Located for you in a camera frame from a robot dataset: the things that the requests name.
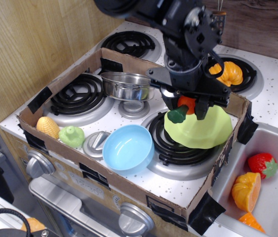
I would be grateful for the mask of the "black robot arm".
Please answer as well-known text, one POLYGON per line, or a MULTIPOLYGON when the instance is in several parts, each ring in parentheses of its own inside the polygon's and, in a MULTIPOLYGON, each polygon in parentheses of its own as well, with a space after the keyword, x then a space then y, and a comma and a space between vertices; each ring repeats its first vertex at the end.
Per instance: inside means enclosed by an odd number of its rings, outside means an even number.
POLYGON ((228 105, 231 90, 218 80, 223 70, 211 74, 208 65, 212 58, 224 66, 214 51, 221 43, 222 31, 201 1, 97 0, 95 4, 106 15, 134 17, 162 32, 164 66, 150 68, 146 75, 160 90, 173 122, 182 122, 187 114, 187 109, 178 105, 181 96, 195 99, 194 111, 199 120, 205 118, 209 107, 228 105))

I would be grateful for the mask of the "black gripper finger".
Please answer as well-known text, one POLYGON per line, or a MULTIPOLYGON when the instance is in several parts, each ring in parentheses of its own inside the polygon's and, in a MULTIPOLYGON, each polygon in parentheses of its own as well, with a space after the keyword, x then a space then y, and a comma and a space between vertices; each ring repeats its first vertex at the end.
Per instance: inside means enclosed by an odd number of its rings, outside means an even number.
POLYGON ((179 96, 176 94, 176 90, 169 85, 161 85, 160 87, 161 97, 169 110, 177 108, 179 96))
POLYGON ((205 119, 205 116, 208 112, 209 107, 211 107, 211 102, 210 102, 209 96, 200 96, 196 100, 195 114, 196 114, 197 120, 205 119))

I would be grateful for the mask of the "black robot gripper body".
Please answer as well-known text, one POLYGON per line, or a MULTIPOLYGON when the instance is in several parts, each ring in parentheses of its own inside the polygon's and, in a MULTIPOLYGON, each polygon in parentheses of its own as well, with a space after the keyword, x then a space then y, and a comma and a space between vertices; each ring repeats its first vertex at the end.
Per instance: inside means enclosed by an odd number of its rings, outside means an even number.
POLYGON ((146 75, 151 79, 151 85, 160 89, 161 85, 169 85, 176 94, 198 99, 209 96, 211 107, 218 105, 226 107, 229 103, 231 90, 204 71, 203 63, 207 60, 195 60, 191 65, 183 67, 171 58, 164 59, 164 66, 149 68, 146 75))

